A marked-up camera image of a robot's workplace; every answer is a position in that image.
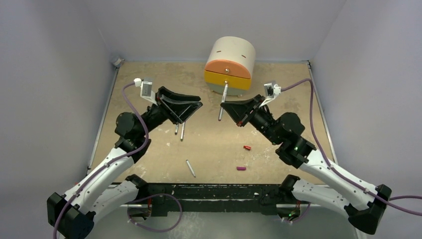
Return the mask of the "grey marker pen blue tip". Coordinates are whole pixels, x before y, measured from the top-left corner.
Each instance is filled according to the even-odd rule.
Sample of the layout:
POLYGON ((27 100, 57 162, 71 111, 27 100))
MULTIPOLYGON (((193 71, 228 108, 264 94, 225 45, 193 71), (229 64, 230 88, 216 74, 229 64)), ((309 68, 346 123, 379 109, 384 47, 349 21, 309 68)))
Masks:
POLYGON ((182 126, 181 126, 180 141, 183 141, 183 140, 184 140, 185 127, 186 127, 186 122, 183 122, 183 123, 182 123, 182 126))

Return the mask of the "grey marker pen red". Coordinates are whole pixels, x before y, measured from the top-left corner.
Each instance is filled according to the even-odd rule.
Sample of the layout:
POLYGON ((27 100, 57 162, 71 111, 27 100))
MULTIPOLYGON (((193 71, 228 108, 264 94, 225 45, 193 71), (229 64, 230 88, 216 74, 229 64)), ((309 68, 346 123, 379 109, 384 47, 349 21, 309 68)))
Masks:
MULTIPOLYGON (((224 89, 223 89, 223 93, 222 93, 222 98, 221 98, 221 103, 225 102, 226 96, 227 96, 227 91, 228 91, 228 81, 225 81, 224 82, 224 89)), ((218 121, 221 121, 222 115, 223 115, 223 107, 220 106, 219 114, 218 114, 218 121)))

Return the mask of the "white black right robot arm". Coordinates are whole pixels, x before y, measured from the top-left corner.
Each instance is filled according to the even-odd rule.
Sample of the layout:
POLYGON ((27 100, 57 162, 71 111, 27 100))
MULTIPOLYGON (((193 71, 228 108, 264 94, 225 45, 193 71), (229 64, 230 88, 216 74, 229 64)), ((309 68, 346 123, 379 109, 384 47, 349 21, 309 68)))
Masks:
POLYGON ((316 186, 289 175, 280 188, 280 198, 287 203, 295 199, 323 206, 346 217, 358 230, 374 235, 387 207, 392 190, 375 186, 327 159, 321 150, 301 136, 305 126, 296 113, 286 112, 274 119, 264 96, 244 101, 228 101, 220 106, 237 126, 251 124, 273 145, 275 153, 287 165, 313 175, 325 183, 316 186))

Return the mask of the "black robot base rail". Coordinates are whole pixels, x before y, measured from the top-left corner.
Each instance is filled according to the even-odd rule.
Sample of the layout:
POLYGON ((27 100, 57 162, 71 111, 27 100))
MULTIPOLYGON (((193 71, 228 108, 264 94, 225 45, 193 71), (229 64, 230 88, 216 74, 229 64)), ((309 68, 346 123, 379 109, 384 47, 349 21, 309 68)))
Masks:
POLYGON ((138 203, 149 203, 152 216, 169 212, 261 213, 266 216, 299 215, 299 201, 281 184, 148 183, 132 174, 125 179, 138 189, 138 203))

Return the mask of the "grey marker pen green tip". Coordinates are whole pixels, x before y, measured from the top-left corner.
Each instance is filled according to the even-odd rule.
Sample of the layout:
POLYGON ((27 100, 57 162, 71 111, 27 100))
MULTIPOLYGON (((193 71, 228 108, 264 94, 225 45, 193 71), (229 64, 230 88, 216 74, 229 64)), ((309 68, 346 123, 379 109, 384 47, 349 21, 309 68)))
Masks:
POLYGON ((175 135, 177 135, 178 134, 178 131, 179 131, 179 124, 176 124, 175 125, 175 135))

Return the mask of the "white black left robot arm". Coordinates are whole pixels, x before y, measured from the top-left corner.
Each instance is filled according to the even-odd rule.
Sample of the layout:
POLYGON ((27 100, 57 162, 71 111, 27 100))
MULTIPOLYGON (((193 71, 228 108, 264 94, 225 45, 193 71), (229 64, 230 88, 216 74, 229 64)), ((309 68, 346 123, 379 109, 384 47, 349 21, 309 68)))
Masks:
POLYGON ((119 138, 105 159, 71 189, 63 194, 53 193, 47 199, 53 238, 84 239, 100 219, 121 205, 168 196, 163 192, 148 192, 148 184, 135 174, 110 187, 147 152, 152 130, 167 120, 182 124, 202 106, 199 96, 175 93, 165 87, 150 92, 146 99, 151 105, 144 113, 132 108, 116 118, 115 133, 119 138))

